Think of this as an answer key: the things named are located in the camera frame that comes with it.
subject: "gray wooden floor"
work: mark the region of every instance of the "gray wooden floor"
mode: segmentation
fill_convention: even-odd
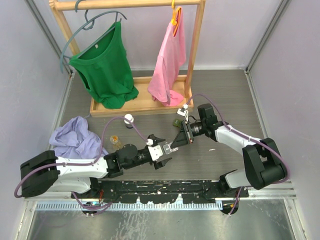
[[[151,76],[152,72],[139,71],[135,77]],[[246,134],[262,138],[263,134],[258,121],[254,102],[243,70],[195,70],[191,89],[193,94],[206,94],[220,108],[224,118],[233,127]],[[61,125],[76,116],[85,117],[89,114],[91,96],[86,92],[82,81],[76,74],[67,100]],[[205,99],[194,99],[194,111],[191,115],[198,117],[196,107],[207,103]],[[172,125],[176,114],[137,115],[134,122],[145,135],[172,141],[178,128]],[[104,125],[109,118],[87,118],[89,130],[101,136]],[[104,147],[113,152],[109,142],[111,135],[118,135],[123,144],[135,144],[139,149],[145,143],[138,137],[134,129],[127,129],[123,121],[114,121],[106,131]],[[129,170],[118,180],[218,180],[219,176],[234,169],[243,167],[242,156],[226,145],[198,136],[194,144],[183,146],[171,154],[173,159],[161,169],[145,164]]]

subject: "wooden clothing rack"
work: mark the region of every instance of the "wooden clothing rack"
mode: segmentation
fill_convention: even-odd
[[[163,106],[159,101],[153,101],[152,96],[147,91],[151,76],[134,77],[134,86],[138,89],[137,98],[127,101],[120,109],[106,109],[101,103],[91,99],[90,114],[92,117],[110,117],[123,116],[125,114],[148,115],[148,114],[168,114],[176,113],[192,96],[191,80],[196,60],[199,35],[201,30],[202,19],[204,15],[206,0],[174,0],[175,6],[197,5],[196,15],[193,27],[190,57],[188,62],[188,70],[186,75],[179,75],[175,81],[172,90],[184,96],[181,104],[177,106]],[[49,0],[50,8],[53,15],[61,28],[61,31],[68,41],[73,35],[69,24],[65,18],[64,11],[74,11],[75,1],[58,1]],[[160,7],[171,6],[172,0],[86,0],[78,4],[78,10],[91,9],[117,9],[117,8],[140,8],[140,7]],[[73,39],[69,45],[71,52],[76,55],[80,53],[80,49]],[[194,103],[191,100],[188,110],[192,110]]]

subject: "white wall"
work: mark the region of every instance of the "white wall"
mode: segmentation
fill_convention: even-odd
[[[46,150],[68,76],[24,1],[5,1],[0,22],[0,239],[10,240],[22,214],[20,164]]]
[[[60,47],[65,45],[47,0],[35,0]],[[248,65],[280,0],[206,0],[196,68],[244,68]],[[172,17],[170,6],[122,8],[128,18],[123,21],[122,39],[133,69],[153,69],[157,55]],[[196,6],[184,6],[186,48],[189,54]],[[94,17],[104,10],[90,10]],[[85,23],[84,11],[65,11],[66,19],[75,32]],[[93,29],[76,37],[81,50],[89,46],[114,21],[115,15],[103,16]]]
[[[251,71],[267,131],[288,162],[312,239],[319,239],[320,1],[293,0]]]

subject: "pink t-shirt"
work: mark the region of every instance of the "pink t-shirt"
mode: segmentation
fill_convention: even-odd
[[[186,61],[185,28],[181,9],[178,29],[170,22],[157,57],[154,73],[148,86],[148,92],[164,106],[176,106],[184,97],[171,90],[178,77],[180,67]]]

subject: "green object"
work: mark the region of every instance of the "green object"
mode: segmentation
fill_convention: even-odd
[[[79,73],[85,89],[93,99],[107,109],[120,109],[135,99],[138,90],[121,39],[121,22],[115,22],[109,34],[79,58],[74,55],[69,64]]]
[[[180,128],[181,127],[181,122],[182,122],[181,120],[176,118],[176,119],[173,120],[173,124],[172,125],[175,126],[175,127]]]

